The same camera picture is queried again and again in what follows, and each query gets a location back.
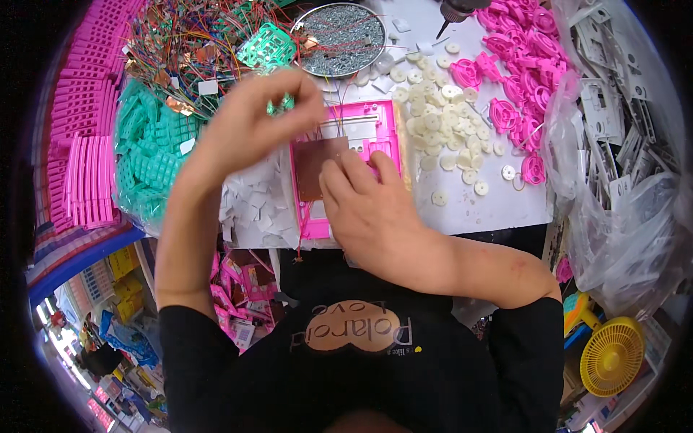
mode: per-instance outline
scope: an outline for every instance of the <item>black t-shirt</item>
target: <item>black t-shirt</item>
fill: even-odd
[[[413,432],[553,432],[563,388],[555,299],[497,310],[488,348],[450,297],[353,270],[317,284],[238,356],[210,318],[159,313],[172,432],[321,432],[358,409]]]

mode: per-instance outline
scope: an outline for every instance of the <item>left hand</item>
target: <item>left hand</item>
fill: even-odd
[[[294,109],[271,117],[267,102],[284,94],[294,97]],[[195,150],[198,166],[221,184],[235,171],[250,167],[281,143],[313,129],[324,120],[322,93],[308,76],[295,69],[265,77],[245,78],[224,98]]]

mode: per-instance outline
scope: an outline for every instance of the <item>hand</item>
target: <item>hand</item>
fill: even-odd
[[[269,116],[267,102],[278,103],[284,94],[294,97],[294,109]],[[244,79],[224,98],[207,125],[195,150],[196,159],[221,184],[229,173],[256,164],[279,144],[313,129],[324,116],[321,91],[301,71]]]
[[[329,159],[320,188],[335,239],[349,258],[386,281],[419,292],[437,284],[442,235],[427,228],[394,162],[383,152],[370,159],[382,183],[353,150],[342,153],[346,175]]]

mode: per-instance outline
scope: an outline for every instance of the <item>right hand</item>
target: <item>right hand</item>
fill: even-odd
[[[343,173],[329,159],[322,166],[320,188],[335,239],[361,268],[386,281],[420,292],[430,291],[429,261],[441,246],[440,233],[416,214],[412,196],[383,152],[370,162],[382,183],[353,150],[342,153]]]

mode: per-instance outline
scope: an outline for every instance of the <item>circuit board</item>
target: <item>circuit board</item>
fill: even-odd
[[[277,67],[291,63],[296,55],[296,43],[274,24],[264,23],[238,50],[236,57],[261,73],[271,73]]]

